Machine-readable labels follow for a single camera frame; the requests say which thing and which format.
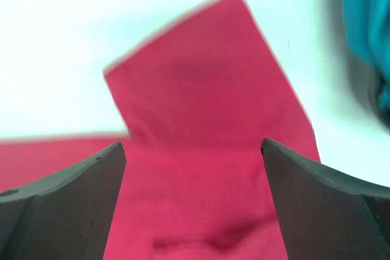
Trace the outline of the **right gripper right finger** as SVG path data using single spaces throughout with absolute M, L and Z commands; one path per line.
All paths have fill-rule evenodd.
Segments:
M 389 188 L 261 144 L 289 259 L 389 260 Z

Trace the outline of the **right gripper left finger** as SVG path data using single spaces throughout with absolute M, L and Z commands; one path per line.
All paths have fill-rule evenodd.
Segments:
M 126 166 L 116 142 L 1 193 L 1 259 L 102 259 Z

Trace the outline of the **pink t shirt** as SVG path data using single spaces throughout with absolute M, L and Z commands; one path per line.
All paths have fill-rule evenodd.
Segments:
M 286 259 L 261 142 L 318 158 L 245 0 L 212 0 L 105 81 L 129 134 L 105 259 Z

